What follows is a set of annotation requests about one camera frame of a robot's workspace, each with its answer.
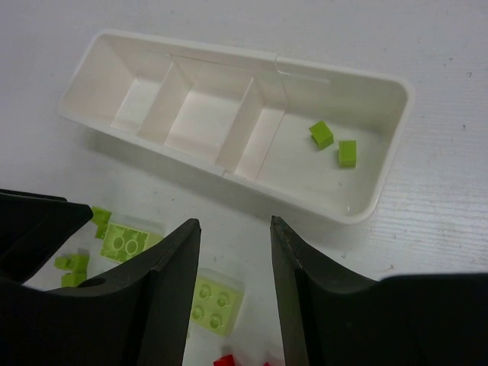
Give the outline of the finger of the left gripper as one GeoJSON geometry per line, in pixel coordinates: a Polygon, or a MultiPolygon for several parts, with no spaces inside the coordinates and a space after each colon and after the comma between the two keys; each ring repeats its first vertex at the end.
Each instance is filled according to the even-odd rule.
{"type": "Polygon", "coordinates": [[[93,217],[64,197],[1,190],[1,279],[25,283],[93,217]]]}

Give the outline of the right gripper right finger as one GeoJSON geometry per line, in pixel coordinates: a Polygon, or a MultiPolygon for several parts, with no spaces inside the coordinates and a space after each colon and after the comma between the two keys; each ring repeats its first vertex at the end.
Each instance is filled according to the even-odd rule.
{"type": "Polygon", "coordinates": [[[487,276],[399,275],[375,281],[270,226],[288,365],[485,365],[487,276]]]}

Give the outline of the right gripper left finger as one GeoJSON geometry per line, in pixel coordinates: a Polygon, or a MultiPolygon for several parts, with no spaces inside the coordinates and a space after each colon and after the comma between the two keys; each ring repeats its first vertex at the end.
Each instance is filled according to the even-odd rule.
{"type": "Polygon", "coordinates": [[[39,291],[1,282],[3,365],[180,365],[201,226],[161,242],[78,287],[39,291]]]}

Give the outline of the small green lego piece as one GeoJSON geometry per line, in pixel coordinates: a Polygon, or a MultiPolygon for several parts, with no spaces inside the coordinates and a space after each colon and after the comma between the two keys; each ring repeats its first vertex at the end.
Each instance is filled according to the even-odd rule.
{"type": "Polygon", "coordinates": [[[354,168],[357,163],[357,142],[355,140],[339,141],[338,164],[340,168],[354,168]]]}

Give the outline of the small green lego cube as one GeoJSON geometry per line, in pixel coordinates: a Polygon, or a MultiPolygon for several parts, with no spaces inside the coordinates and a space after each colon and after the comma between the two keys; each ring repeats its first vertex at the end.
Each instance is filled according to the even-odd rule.
{"type": "Polygon", "coordinates": [[[328,125],[320,120],[309,128],[311,137],[319,149],[325,149],[334,143],[334,136],[328,125]]]}

